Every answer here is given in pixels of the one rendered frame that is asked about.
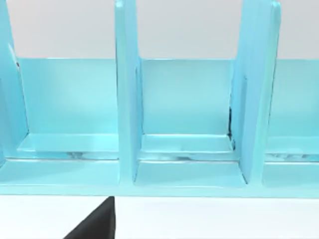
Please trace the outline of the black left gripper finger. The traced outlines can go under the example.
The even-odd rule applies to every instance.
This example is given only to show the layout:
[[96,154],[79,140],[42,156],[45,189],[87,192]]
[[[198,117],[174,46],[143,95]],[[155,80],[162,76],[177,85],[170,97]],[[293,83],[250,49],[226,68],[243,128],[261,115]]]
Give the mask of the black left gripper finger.
[[63,239],[115,239],[115,197],[106,198]]

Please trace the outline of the light blue rack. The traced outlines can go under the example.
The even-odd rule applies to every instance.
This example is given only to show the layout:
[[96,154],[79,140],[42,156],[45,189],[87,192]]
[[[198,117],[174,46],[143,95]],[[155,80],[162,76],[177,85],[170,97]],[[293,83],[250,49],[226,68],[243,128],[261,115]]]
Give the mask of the light blue rack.
[[235,58],[16,55],[0,0],[0,195],[319,198],[319,58],[277,57],[280,0],[243,0]]

